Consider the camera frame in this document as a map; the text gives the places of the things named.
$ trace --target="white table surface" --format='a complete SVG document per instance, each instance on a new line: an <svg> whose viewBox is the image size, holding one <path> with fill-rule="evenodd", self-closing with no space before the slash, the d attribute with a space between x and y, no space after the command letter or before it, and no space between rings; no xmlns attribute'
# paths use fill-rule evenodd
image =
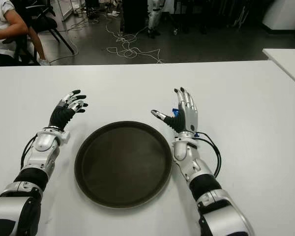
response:
<svg viewBox="0 0 295 236"><path fill-rule="evenodd" d="M263 49L269 59L274 61L295 81L295 49Z"/></svg>
<svg viewBox="0 0 295 236"><path fill-rule="evenodd" d="M0 68L0 191L14 180L22 150L48 124L68 91L88 95L85 114L68 124L42 201L39 236L196 236L199 215L174 166L169 184L144 206L114 210L88 200L74 177L84 139L121 120L151 125L170 143L172 130L150 114L170 114L173 88L188 89L199 109L199 131L222 154L219 182L258 236L295 235L295 83L272 61ZM202 158L215 155L202 144Z"/></svg>

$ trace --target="humanoid robot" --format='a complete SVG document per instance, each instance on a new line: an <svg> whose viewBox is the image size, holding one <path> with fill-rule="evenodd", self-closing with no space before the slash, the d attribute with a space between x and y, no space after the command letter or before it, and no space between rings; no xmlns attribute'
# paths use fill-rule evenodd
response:
<svg viewBox="0 0 295 236"><path fill-rule="evenodd" d="M155 36L159 36L160 33L156 30L161 20L163 8L166 0L152 0L153 1L153 9L148 17L148 35L150 38L155 38Z"/></svg>
<svg viewBox="0 0 295 236"><path fill-rule="evenodd" d="M253 236L248 220L223 190L206 163L200 158L195 134L198 111L191 95L181 88L178 115L169 117L157 110L152 114L173 128L174 161L180 167L201 215L202 236ZM85 95L75 90L55 107L49 126L39 131L26 146L21 171L0 193L0 236L34 236L37 233L43 191L53 173L59 146L69 136L64 131L75 113L83 113Z"/></svg>

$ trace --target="robot leg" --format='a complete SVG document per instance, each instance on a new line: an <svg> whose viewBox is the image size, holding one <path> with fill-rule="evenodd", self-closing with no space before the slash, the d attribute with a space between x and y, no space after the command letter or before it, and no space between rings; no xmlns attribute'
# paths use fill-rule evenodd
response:
<svg viewBox="0 0 295 236"><path fill-rule="evenodd" d="M148 32L151 33L153 30L155 30L155 27L157 25L157 19L159 15L161 14L161 8L160 8L161 0L153 0L153 10L149 15L148 19Z"/></svg>

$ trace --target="black arm joint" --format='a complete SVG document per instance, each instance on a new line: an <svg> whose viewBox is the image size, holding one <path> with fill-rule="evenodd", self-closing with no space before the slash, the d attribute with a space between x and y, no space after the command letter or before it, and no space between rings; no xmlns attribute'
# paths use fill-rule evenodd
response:
<svg viewBox="0 0 295 236"><path fill-rule="evenodd" d="M29 198L23 206L17 236L34 236L37 234L38 222L40 218L40 202L35 198Z"/></svg>
<svg viewBox="0 0 295 236"><path fill-rule="evenodd" d="M22 181L34 183L44 191L48 182L48 175L38 168L26 168L22 170L14 180L14 182Z"/></svg>
<svg viewBox="0 0 295 236"><path fill-rule="evenodd" d="M216 181L213 175L205 174L195 177L191 181L189 188L193 198L197 201L204 193L215 189L221 189L221 185Z"/></svg>

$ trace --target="robot wrist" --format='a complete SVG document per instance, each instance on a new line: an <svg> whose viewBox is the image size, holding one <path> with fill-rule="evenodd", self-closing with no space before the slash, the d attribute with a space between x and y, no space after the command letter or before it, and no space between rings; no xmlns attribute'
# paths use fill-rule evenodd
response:
<svg viewBox="0 0 295 236"><path fill-rule="evenodd" d="M197 141L193 140L192 137L192 132L180 132L173 142L174 161L179 166L188 185L197 176L212 175L206 163L201 160Z"/></svg>

